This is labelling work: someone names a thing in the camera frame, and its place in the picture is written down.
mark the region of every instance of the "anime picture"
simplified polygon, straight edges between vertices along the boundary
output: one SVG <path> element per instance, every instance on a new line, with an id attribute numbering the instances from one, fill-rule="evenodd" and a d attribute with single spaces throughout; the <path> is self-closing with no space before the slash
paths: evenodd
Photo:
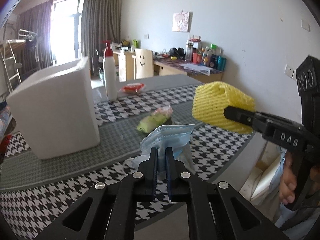
<path id="1" fill-rule="evenodd" d="M 189 28 L 189 12 L 180 12 L 173 14 L 173 32 L 188 32 Z"/>

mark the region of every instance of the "camera lens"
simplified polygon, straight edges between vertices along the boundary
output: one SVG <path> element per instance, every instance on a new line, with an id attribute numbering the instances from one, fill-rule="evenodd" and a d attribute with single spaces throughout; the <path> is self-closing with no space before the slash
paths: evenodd
<path id="1" fill-rule="evenodd" d="M 307 77 L 305 73 L 302 74 L 302 87 L 303 90 L 307 90 Z"/>
<path id="2" fill-rule="evenodd" d="M 309 83 L 309 86 L 312 87 L 312 85 L 313 85 L 313 75 L 312 75 L 312 72 L 311 72 L 310 69 L 308 70 L 308 83 Z"/>
<path id="3" fill-rule="evenodd" d="M 300 91 L 301 90 L 301 79 L 300 78 L 298 78 L 297 83 L 298 83 L 298 90 Z"/>

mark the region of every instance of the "red pump nozzle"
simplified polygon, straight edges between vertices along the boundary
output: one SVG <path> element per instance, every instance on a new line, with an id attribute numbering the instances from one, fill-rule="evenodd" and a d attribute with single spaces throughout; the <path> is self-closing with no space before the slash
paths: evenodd
<path id="1" fill-rule="evenodd" d="M 103 41 L 106 44 L 106 51 L 104 52 L 104 57 L 113 57 L 113 51 L 111 49 L 111 41 Z"/>

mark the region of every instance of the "blue face mask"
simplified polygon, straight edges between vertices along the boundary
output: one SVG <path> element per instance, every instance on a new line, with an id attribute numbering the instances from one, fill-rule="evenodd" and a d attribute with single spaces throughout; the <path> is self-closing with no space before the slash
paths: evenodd
<path id="1" fill-rule="evenodd" d="M 183 147 L 190 141 L 194 124 L 189 125 L 162 125 L 156 128 L 140 143 L 142 156 L 137 161 L 132 161 L 134 166 L 149 159 L 151 148 L 158 149 L 158 174 L 165 171 L 165 149 L 172 147 L 173 156 L 178 158 Z"/>

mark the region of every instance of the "silver screw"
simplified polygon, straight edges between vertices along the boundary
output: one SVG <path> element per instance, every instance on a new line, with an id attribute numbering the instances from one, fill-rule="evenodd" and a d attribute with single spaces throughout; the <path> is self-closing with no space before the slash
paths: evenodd
<path id="1" fill-rule="evenodd" d="M 103 189 L 105 186 L 105 184 L 103 182 L 98 182 L 96 185 L 95 185 L 95 188 L 96 189 Z"/>
<path id="2" fill-rule="evenodd" d="M 137 171 L 133 174 L 133 177 L 136 179 L 140 179 L 140 178 L 142 178 L 142 176 L 143 176 L 143 174 L 140 171 Z"/>
<path id="3" fill-rule="evenodd" d="M 188 179 L 191 177 L 191 174 L 189 172 L 183 172 L 180 174 L 181 177 L 183 177 L 184 179 Z"/>
<path id="4" fill-rule="evenodd" d="M 226 183 L 225 181 L 222 181 L 222 182 L 219 182 L 219 187 L 223 188 L 223 189 L 226 189 L 226 188 L 229 187 L 229 184 Z"/>

